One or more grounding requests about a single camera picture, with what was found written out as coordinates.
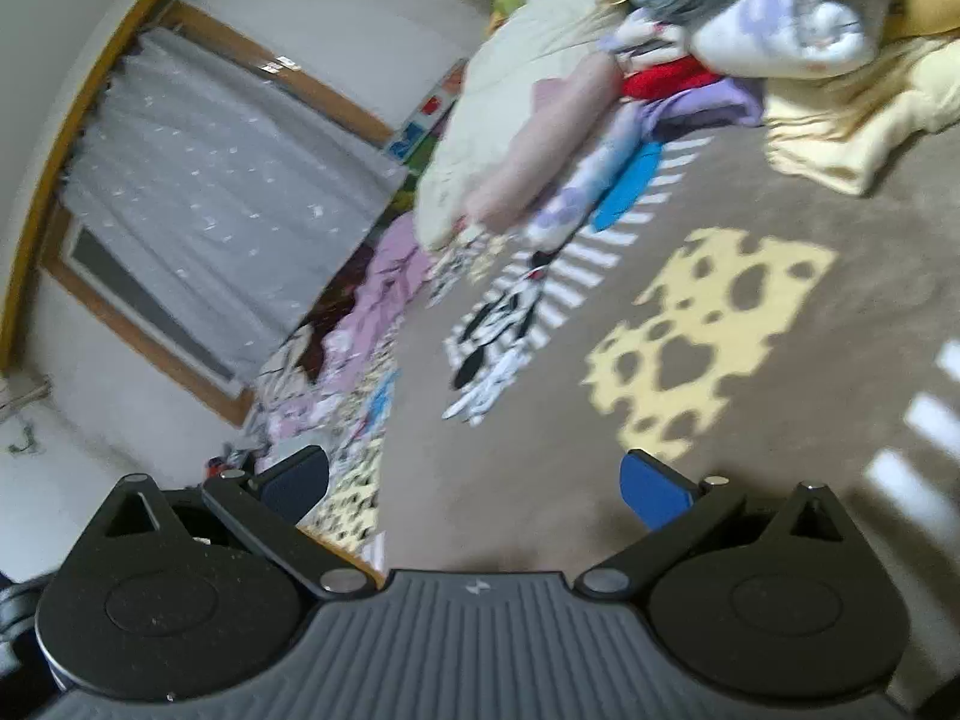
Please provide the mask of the purple crumpled cloth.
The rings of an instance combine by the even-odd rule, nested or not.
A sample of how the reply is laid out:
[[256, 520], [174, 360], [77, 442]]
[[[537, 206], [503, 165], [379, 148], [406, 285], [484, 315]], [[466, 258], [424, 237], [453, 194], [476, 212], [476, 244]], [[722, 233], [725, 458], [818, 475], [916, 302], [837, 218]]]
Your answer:
[[398, 216], [376, 242], [347, 314], [329, 330], [303, 323], [260, 369], [254, 390], [268, 440], [291, 439], [331, 419], [430, 266], [413, 216]]

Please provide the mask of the cartoon print brown blanket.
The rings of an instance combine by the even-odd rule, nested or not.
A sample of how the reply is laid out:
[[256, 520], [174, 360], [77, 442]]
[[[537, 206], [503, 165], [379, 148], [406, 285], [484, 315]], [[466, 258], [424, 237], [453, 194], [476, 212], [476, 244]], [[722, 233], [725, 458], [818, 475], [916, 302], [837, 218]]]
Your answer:
[[405, 310], [355, 395], [309, 532], [379, 567], [584, 571], [641, 534], [620, 458], [770, 496], [820, 481], [895, 578], [893, 689], [958, 670], [958, 135], [914, 137], [864, 199], [776, 174], [756, 130], [671, 143], [613, 226], [547, 266], [519, 241]]

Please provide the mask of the grey dotted curtain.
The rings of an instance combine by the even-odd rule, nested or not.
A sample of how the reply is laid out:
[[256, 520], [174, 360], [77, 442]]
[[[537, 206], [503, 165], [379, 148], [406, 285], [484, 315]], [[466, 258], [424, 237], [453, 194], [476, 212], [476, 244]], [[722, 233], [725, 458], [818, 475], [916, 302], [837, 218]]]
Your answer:
[[110, 75], [60, 202], [251, 382], [405, 181], [389, 154], [164, 28]]

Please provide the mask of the pale yellow folded blanket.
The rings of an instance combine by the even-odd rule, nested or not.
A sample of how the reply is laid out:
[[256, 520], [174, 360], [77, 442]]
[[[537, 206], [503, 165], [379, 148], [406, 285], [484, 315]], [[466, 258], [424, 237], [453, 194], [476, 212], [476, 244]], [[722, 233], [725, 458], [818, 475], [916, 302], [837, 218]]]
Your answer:
[[899, 146], [958, 122], [958, 0], [892, 0], [870, 64], [766, 87], [766, 159], [861, 197]]

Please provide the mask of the dusty pink rolled garment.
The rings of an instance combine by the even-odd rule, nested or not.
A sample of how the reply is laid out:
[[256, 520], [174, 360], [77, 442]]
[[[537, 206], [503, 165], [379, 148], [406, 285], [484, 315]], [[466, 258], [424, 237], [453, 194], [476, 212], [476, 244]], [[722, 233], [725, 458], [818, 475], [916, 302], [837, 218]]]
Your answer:
[[566, 78], [535, 83], [534, 109], [506, 158], [464, 200], [467, 221], [491, 232], [516, 223], [613, 106], [622, 78], [617, 60], [596, 52]]

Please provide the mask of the red folded garment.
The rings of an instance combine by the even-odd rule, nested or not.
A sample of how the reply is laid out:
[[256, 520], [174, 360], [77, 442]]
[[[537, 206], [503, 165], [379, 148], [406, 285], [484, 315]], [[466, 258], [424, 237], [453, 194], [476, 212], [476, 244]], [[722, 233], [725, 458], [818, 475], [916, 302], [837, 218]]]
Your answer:
[[693, 55], [687, 55], [627, 76], [622, 94], [627, 98], [657, 101], [687, 89], [712, 85], [720, 79], [721, 75], [706, 68]]

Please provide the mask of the white purple floral garment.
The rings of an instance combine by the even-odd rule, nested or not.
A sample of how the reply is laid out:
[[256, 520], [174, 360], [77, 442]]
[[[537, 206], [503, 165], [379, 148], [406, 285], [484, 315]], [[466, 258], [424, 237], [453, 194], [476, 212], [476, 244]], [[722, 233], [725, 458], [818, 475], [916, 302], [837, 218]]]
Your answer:
[[832, 0], [736, 0], [688, 30], [693, 57], [718, 75], [822, 80], [877, 54], [861, 16]]

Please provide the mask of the cream duvet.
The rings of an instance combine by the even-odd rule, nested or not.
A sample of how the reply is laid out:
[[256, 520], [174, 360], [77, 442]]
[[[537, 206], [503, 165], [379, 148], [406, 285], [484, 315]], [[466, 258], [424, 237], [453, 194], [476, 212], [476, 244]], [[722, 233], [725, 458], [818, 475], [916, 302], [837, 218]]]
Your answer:
[[508, 154], [534, 110], [534, 86], [566, 78], [625, 18], [596, 0], [527, 0], [466, 66], [459, 101], [416, 186], [413, 222], [421, 249], [454, 236], [464, 199]]

